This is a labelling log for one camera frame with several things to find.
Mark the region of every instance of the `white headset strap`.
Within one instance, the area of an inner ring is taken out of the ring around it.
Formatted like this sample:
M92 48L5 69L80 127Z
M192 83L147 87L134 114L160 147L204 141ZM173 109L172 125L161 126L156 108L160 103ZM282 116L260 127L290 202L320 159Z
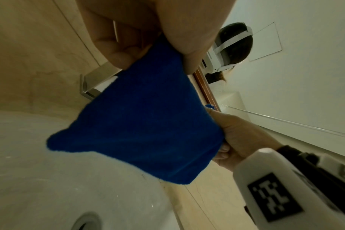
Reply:
M220 46L218 46L217 48L214 49L214 52L215 53L219 53L221 52L222 50L224 50L225 48L233 45L234 43L238 42L239 40L242 40L244 39L245 37L248 37L248 36L252 36L253 33L252 33L252 29L251 27L247 27L247 30L232 37L231 39L225 41L223 44L221 44Z

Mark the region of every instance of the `tile grout line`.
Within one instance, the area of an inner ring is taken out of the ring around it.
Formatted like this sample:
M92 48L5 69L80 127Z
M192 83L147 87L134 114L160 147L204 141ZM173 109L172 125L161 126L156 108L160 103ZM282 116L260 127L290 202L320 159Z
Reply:
M207 216L207 214L204 212L204 210L202 209L202 207L200 207L200 204L196 201L195 197L191 194L191 192L189 191L189 189L187 188L186 185L184 185L184 187L188 190L189 194L191 195L191 197L194 199L195 203L199 206L200 210L202 210L202 212L204 213L204 215L207 217L207 219L209 220L209 222L212 224L213 228L215 230L217 230L217 228L214 226L213 222L209 219L209 217Z
M86 46L86 44L83 42L82 38L79 36L79 34L77 33L77 31L75 30L75 28L72 26L72 24L70 23L70 21L67 19L67 17L65 16L64 12L60 9L59 5L55 2L55 0L52 0L53 3L55 4L56 8L60 11L60 13L62 14L62 16L65 18L65 20L67 21L67 23L70 25L70 27L73 29L74 33L78 36L78 38L80 39L80 41L83 43L83 45L85 46L85 48L88 50L88 52L90 53L90 55L92 55L93 59L96 61L97 65L100 66L99 62L97 61L97 59L94 57L94 55L92 54L92 52L89 50L89 48Z

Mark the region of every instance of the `metal rod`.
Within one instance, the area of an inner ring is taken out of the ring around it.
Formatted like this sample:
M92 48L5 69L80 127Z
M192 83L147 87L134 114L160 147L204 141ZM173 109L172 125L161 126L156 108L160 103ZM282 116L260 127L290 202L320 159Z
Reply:
M328 129L325 129L325 128L318 128L318 127L315 127L315 126L310 126L310 125L305 125L305 124L301 124L301 123L297 123L297 122L293 122L293 121L283 120L283 119L276 118L276 117L270 117L270 116L267 116L267 115L263 115L263 114L259 114L259 113L254 113L254 112L250 112L250 111L247 111L247 110L238 109L238 108L231 107L231 106L228 106L228 105L224 105L224 106L232 108L232 109L235 109L235 110L240 110L240 111L243 111L243 112L246 112L246 113L250 113L250 114L253 114L253 115L257 115L257 116L260 116L260 117L266 117L266 118L270 118L272 120L277 120L277 121L281 121L281 122L285 122L285 123L289 123L289 124L293 124L293 125L298 125L298 126L302 126L302 127L305 127L305 128L310 128L310 129L313 129L313 130L317 130L317 131L321 131L321 132L330 133L330 134L334 134L334 135L337 135L337 136L345 137L345 133L337 132L337 131L334 131L334 130L328 130Z

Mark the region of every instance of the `hand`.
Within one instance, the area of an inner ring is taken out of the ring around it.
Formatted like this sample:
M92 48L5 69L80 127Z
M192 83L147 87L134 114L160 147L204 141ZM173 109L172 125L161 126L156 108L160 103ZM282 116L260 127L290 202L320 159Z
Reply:
M213 44L235 0L76 0L93 43L127 69L163 32L193 73Z
M259 126L229 115L206 108L214 121L223 129L226 143L213 159L218 165L233 172L236 165L262 148L279 149L283 145Z

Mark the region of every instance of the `beige tile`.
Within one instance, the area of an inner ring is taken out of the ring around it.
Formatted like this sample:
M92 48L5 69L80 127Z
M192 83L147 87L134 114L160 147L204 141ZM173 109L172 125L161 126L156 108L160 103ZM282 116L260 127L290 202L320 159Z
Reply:
M215 229L257 229L244 210L245 202L228 170L211 162L186 187Z
M204 214L184 185L161 182L171 204L179 216L182 230L214 230L214 226Z
M52 1L0 0L0 110L73 119L98 64Z
M54 0L69 23L72 25L80 39L83 41L88 50L92 53L99 65L107 62L107 59L99 52L94 46L92 40L89 37L88 31L84 26L82 16L80 15L78 6L75 0Z

